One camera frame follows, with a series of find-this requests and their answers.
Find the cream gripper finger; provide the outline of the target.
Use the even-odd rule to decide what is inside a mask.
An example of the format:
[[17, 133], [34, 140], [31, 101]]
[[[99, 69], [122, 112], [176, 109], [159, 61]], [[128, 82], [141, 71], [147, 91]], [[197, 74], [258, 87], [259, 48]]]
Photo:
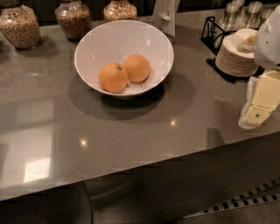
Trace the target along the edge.
[[246, 99], [238, 124], [252, 130], [261, 126], [280, 104], [280, 71], [266, 69], [258, 78], [250, 77]]

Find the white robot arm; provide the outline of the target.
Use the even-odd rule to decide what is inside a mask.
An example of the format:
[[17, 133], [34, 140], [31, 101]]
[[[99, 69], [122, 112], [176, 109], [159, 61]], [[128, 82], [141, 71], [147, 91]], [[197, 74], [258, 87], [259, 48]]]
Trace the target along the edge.
[[261, 126], [280, 104], [280, 6], [259, 28], [254, 46], [255, 63], [264, 71], [250, 78], [239, 126], [251, 130]]

